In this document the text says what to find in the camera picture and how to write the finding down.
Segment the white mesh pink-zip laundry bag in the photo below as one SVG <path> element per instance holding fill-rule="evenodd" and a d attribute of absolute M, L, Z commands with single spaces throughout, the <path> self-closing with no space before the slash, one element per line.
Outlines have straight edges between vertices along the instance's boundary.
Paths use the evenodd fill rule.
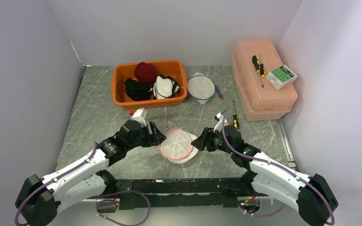
<path fill-rule="evenodd" d="M 172 163 L 184 164 L 193 159 L 198 149 L 191 145 L 197 139 L 193 135 L 181 128 L 172 128 L 165 133 L 166 140 L 159 147 L 159 154 Z"/>

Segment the black white bra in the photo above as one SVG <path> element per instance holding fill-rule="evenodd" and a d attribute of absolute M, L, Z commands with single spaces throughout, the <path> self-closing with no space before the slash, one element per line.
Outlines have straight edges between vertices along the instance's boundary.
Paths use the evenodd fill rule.
<path fill-rule="evenodd" d="M 154 99 L 174 97 L 180 91 L 178 82 L 171 76 L 158 75 L 152 88 Z"/>

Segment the white mesh blue-zip laundry bag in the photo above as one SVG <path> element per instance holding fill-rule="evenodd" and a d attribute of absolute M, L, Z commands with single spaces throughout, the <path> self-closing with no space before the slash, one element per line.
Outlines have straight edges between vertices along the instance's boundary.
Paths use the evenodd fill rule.
<path fill-rule="evenodd" d="M 215 94 L 214 83 L 202 73 L 195 73 L 188 80 L 188 93 L 200 104 L 206 104 Z"/>

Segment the red bra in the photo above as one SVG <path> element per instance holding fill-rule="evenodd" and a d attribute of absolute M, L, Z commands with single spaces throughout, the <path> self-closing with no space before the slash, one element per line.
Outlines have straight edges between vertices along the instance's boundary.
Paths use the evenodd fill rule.
<path fill-rule="evenodd" d="M 134 69 L 134 76 L 137 81 L 148 85 L 153 85 L 158 75 L 157 69 L 151 63 L 140 62 Z"/>

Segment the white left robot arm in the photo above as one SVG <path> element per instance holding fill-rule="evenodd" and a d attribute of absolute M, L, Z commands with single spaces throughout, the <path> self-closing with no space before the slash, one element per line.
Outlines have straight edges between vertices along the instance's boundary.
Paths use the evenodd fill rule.
<path fill-rule="evenodd" d="M 26 226 L 46 226 L 58 213 L 84 199 L 126 193 L 125 186 L 118 186 L 107 169 L 130 150 L 157 146 L 165 140 L 153 121 L 143 126 L 127 120 L 118 132 L 95 142 L 89 153 L 72 164 L 43 177 L 29 176 L 15 202 L 15 225 L 21 225 L 19 216 L 23 216 Z"/>

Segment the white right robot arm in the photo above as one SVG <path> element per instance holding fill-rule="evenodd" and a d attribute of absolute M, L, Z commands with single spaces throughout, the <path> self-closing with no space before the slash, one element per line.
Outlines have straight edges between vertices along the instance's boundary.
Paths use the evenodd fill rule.
<path fill-rule="evenodd" d="M 191 145 L 200 151 L 220 150 L 230 154 L 237 166 L 247 170 L 240 178 L 244 194 L 272 197 L 296 210 L 311 226 L 334 225 L 333 212 L 338 202 L 323 176 L 309 176 L 285 167 L 246 143 L 231 125 L 220 131 L 205 128 Z"/>

